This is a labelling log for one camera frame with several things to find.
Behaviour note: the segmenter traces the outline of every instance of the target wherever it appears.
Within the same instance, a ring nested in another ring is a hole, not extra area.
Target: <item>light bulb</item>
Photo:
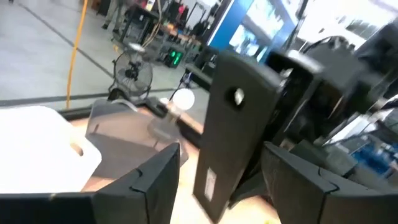
[[[193,106],[195,102],[195,95],[191,90],[182,88],[174,93],[172,102],[178,109],[186,111]]]

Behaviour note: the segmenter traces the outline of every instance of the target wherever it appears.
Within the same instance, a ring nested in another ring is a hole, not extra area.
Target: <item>wooden table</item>
[[[174,37],[177,37],[179,39],[181,39],[184,42],[187,42],[189,40],[191,40],[195,45],[200,45],[200,41],[196,40],[195,38],[189,36],[189,35],[185,35],[185,34],[179,34],[178,31],[176,29],[170,29],[167,26],[163,26],[160,28],[162,31],[168,33],[168,35],[172,35]]]
[[[140,110],[145,114],[150,114],[147,110]],[[187,123],[198,131],[203,131],[203,126],[189,117],[187,114],[182,115]],[[87,119],[73,121],[72,125],[76,130],[84,135],[86,133]],[[183,142],[188,152],[189,160],[180,169],[180,180],[178,183],[177,196],[175,198],[174,209],[172,214],[172,224],[204,224],[211,223],[206,213],[201,209],[200,204],[192,195],[193,184],[195,181],[195,173],[198,162],[199,151],[188,141]],[[101,177],[91,177],[83,191],[95,191],[108,184],[113,179],[104,179]],[[260,197],[253,197],[239,202],[232,210],[227,210],[220,223],[250,223],[250,224],[267,224],[280,223],[276,211]]]

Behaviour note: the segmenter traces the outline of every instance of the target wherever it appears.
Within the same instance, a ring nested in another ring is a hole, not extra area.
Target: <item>label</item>
[[[213,199],[216,179],[217,175],[209,167],[209,169],[207,170],[206,187],[205,187],[205,197],[209,200],[209,202]]]

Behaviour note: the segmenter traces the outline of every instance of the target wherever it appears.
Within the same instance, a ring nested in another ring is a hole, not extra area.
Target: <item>gray floor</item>
[[[0,105],[18,99],[66,95],[81,8],[79,0],[0,1]],[[86,13],[73,70],[72,95],[106,93],[112,83],[111,61],[118,54],[111,42],[113,25],[103,30],[103,22],[104,17],[96,16],[91,9]],[[158,91],[151,95],[170,96],[183,70],[183,65],[177,69],[155,66],[152,89]],[[194,94],[195,105],[188,114],[202,123],[208,94],[201,89],[195,89]],[[71,106],[87,106],[94,100],[74,100]],[[57,110],[65,107],[64,101],[41,104]]]

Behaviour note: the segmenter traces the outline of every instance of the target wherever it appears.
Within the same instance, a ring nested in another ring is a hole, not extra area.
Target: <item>yellow pole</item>
[[[69,109],[69,102],[70,102],[70,86],[72,84],[72,71],[73,71],[73,66],[75,64],[77,48],[79,47],[79,40],[80,40],[80,36],[81,36],[81,30],[83,30],[83,23],[85,21],[87,3],[88,3],[88,0],[85,0],[85,3],[83,5],[83,12],[81,12],[79,28],[77,30],[77,35],[76,35],[76,39],[75,39],[75,45],[73,46],[72,59],[70,60],[70,67],[69,67],[69,74],[68,74],[68,85],[67,85],[67,109]]]

